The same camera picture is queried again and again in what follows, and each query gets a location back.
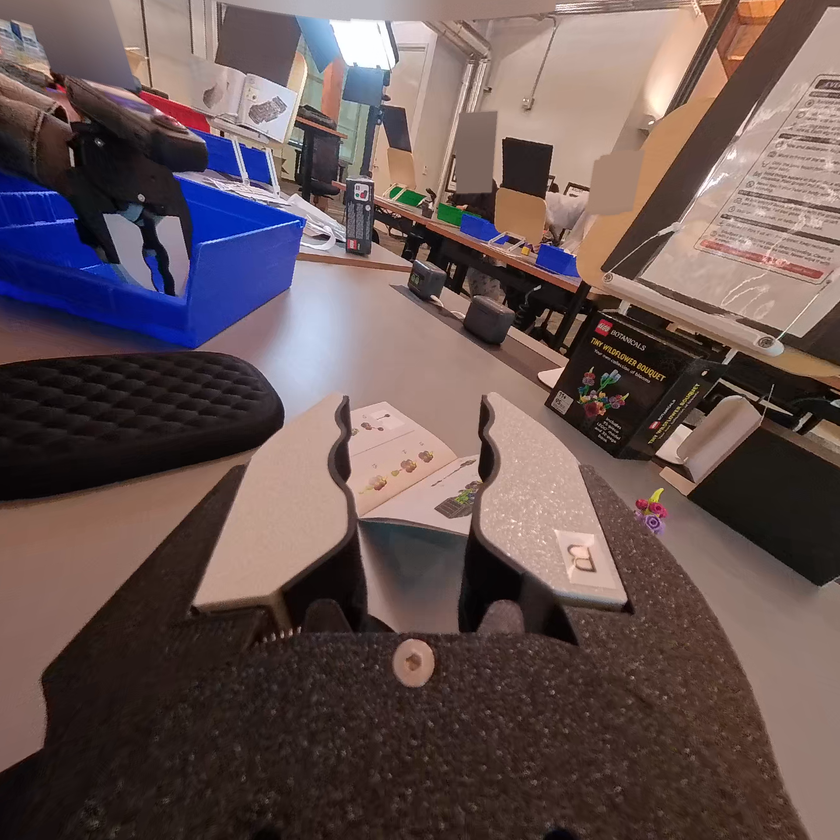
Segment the white plastic bag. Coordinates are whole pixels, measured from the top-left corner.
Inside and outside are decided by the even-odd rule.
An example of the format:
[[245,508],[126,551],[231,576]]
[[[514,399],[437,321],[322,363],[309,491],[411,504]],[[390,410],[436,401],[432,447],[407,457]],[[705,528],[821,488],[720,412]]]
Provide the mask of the white plastic bag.
[[280,195],[282,208],[304,221],[301,247],[312,253],[326,253],[336,246],[346,246],[345,227],[327,213],[305,201],[302,196]]

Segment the black padded wrist rest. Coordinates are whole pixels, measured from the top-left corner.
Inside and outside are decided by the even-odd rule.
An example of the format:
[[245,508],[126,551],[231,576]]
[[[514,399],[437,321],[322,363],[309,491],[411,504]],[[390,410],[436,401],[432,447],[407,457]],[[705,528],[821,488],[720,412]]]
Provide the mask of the black padded wrist rest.
[[285,423],[252,364],[206,351],[1,367],[1,500],[55,497],[239,455]]

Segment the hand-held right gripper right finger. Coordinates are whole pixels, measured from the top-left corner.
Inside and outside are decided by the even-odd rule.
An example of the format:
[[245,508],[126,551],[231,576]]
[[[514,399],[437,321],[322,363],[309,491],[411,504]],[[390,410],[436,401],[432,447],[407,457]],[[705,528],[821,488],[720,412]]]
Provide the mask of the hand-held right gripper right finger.
[[496,392],[482,396],[479,544],[538,592],[573,606],[629,605],[581,472],[550,430]]

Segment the red plastic bin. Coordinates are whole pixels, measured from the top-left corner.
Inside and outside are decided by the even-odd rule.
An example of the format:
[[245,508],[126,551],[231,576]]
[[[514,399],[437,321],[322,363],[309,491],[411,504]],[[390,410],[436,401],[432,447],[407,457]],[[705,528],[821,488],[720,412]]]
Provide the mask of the red plastic bin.
[[211,132],[211,126],[207,117],[189,106],[146,90],[141,90],[140,98],[191,131]]

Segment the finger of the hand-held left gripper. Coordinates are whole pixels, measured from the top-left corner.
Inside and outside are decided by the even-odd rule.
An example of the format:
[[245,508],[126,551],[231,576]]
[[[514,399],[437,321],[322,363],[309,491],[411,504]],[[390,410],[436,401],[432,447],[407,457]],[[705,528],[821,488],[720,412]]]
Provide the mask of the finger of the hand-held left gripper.
[[181,219],[152,214],[149,219],[152,252],[165,294],[184,295],[190,274],[190,256]]
[[114,270],[125,282],[150,290],[151,269],[144,257],[141,228],[119,214],[105,214],[105,225],[117,255]]

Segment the large black box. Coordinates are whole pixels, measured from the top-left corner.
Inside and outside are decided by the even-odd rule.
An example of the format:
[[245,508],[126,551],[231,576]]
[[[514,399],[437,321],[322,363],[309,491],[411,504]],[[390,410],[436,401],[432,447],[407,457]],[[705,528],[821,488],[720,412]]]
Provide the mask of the large black box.
[[839,455],[762,422],[688,498],[815,585],[839,578]]

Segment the tall narrow black box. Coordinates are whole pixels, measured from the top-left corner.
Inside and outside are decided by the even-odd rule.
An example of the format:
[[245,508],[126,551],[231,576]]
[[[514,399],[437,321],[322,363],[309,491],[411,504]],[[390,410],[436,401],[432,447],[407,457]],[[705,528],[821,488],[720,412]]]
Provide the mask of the tall narrow black box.
[[374,181],[369,176],[349,178],[344,185],[345,249],[348,254],[371,254],[374,219]]

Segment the dark grey power adapter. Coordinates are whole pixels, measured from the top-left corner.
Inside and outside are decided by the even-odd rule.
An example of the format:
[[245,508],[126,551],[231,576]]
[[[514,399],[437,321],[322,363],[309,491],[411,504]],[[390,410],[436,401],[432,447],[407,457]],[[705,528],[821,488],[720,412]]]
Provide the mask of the dark grey power adapter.
[[515,311],[495,299],[474,296],[464,316],[463,328],[479,341],[498,347],[504,343],[515,318]]
[[439,267],[415,259],[409,274],[407,287],[418,298],[426,301],[439,299],[448,275]]

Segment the person's left forearm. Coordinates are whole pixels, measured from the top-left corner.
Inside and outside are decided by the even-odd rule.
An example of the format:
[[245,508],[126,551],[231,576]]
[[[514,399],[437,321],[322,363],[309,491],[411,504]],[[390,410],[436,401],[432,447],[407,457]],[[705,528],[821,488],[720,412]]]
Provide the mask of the person's left forearm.
[[60,104],[1,76],[1,169],[68,194],[72,128]]

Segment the clear document stand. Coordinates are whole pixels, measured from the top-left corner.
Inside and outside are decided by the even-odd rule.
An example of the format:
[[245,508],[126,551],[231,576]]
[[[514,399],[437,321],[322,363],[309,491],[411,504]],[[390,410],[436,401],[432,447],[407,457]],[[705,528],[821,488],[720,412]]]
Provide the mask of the clear document stand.
[[838,2],[784,2],[658,177],[604,293],[838,365]]

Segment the white picture box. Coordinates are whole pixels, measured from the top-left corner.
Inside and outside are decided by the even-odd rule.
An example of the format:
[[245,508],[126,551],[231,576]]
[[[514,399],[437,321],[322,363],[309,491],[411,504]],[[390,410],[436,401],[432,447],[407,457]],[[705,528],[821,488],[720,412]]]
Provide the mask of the white picture box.
[[190,65],[192,107],[278,143],[293,129],[299,92],[274,81],[194,57]]

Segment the black office chair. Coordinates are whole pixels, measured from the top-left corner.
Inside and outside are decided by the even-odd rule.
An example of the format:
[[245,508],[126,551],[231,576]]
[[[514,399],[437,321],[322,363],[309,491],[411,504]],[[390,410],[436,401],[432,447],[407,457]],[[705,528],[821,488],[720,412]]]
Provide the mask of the black office chair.
[[296,127],[303,131],[295,181],[303,199],[333,197],[341,190],[335,184],[340,176],[340,146],[344,135],[335,121],[307,104],[300,106]]

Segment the large blue plastic bin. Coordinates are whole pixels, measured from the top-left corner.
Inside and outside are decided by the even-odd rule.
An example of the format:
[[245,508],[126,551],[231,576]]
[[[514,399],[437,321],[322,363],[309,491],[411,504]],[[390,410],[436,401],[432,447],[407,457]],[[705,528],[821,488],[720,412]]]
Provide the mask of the large blue plastic bin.
[[185,295],[168,297],[122,282],[82,244],[63,196],[2,173],[2,296],[194,349],[291,286],[302,218],[191,180],[182,192],[191,269]]

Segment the grey desk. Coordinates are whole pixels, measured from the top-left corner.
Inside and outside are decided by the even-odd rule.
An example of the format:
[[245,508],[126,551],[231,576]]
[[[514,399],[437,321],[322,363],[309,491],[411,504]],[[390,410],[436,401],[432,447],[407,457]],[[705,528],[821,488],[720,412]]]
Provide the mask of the grey desk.
[[[326,395],[388,402],[458,455],[480,398],[535,418],[632,505],[661,487],[549,411],[541,386],[437,318],[394,271],[298,262],[290,289],[204,345],[258,367],[292,418]],[[242,458],[2,506],[2,769],[43,742],[44,668]],[[838,838],[838,584],[817,587],[671,488],[662,543],[707,599],[759,702],[811,838]]]

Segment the small blue plastic bin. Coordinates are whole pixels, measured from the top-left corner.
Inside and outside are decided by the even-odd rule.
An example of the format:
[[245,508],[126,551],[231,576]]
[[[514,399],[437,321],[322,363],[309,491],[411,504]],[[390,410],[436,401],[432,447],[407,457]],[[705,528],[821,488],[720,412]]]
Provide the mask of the small blue plastic bin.
[[266,150],[250,148],[238,141],[200,130],[194,133],[205,142],[208,156],[207,167],[204,171],[188,171],[184,175],[211,175],[215,172],[241,180],[242,172],[239,165],[242,164],[249,183],[263,185],[273,192],[279,190],[272,174],[277,172],[271,169],[273,164],[269,163]]

